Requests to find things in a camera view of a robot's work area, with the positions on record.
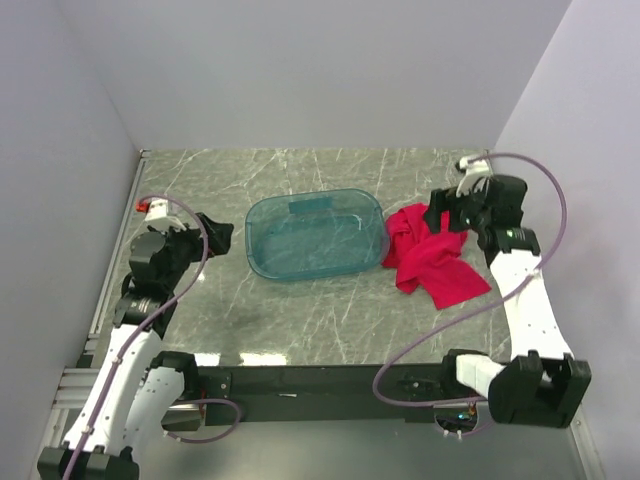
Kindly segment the red t-shirt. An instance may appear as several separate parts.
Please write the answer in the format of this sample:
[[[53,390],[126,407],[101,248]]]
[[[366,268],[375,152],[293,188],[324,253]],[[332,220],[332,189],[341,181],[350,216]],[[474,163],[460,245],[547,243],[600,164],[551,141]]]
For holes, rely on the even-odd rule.
[[[386,221],[390,247],[382,266],[396,271],[396,288],[405,294],[423,288],[438,310],[489,293],[489,283],[461,258],[467,234],[450,232],[447,214],[442,230],[432,233],[423,218],[427,212],[426,204],[415,203]]]

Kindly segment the teal transparent plastic bin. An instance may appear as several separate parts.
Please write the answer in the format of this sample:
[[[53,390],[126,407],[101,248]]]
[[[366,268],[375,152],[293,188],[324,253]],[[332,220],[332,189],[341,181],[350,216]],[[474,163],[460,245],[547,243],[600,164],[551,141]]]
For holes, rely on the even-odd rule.
[[[378,200],[357,188],[263,199],[248,211],[244,233],[251,269],[281,282],[361,273],[390,246]]]

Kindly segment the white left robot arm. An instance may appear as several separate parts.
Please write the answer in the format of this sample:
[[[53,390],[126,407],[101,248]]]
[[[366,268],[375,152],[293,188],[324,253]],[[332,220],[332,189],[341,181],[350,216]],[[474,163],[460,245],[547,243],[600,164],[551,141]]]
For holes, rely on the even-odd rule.
[[[108,351],[73,426],[37,462],[43,479],[137,479],[143,443],[175,402],[201,392],[195,358],[165,351],[177,307],[175,289],[191,265],[204,266],[231,247],[234,227],[203,213],[194,227],[171,214],[145,218],[130,245]]]

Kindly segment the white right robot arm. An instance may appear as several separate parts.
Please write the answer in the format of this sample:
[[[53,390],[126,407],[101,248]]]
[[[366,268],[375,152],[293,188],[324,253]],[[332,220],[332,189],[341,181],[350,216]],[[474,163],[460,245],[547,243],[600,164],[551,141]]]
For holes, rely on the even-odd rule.
[[[471,350],[443,358],[439,387],[460,399],[469,391],[484,397],[491,418],[502,424],[566,428],[592,378],[561,334],[546,291],[535,233],[521,225],[524,180],[480,177],[458,187],[432,191],[424,220],[433,233],[472,230],[504,298],[511,359],[500,364]]]

